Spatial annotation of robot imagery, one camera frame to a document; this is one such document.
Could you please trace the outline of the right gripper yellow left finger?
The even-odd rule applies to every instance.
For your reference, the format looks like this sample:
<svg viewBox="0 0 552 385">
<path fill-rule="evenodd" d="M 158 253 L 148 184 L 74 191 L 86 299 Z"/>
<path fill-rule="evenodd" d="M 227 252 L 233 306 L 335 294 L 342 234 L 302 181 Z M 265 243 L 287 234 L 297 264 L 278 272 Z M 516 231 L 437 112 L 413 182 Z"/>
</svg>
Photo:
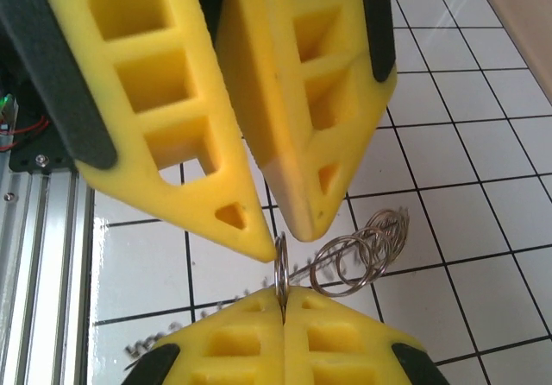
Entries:
<svg viewBox="0 0 552 385">
<path fill-rule="evenodd" d="M 279 303 L 260 290 L 170 333 L 135 364 L 124 384 L 282 384 Z"/>
</svg>

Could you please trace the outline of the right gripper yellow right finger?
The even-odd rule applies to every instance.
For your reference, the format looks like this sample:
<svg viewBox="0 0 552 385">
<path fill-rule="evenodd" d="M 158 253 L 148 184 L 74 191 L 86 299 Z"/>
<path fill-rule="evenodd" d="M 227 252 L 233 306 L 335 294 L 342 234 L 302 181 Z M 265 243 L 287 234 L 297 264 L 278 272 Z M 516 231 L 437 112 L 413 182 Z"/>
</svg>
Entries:
<svg viewBox="0 0 552 385">
<path fill-rule="evenodd" d="M 284 323 L 285 384 L 446 384 L 413 337 L 305 287 Z"/>
</svg>

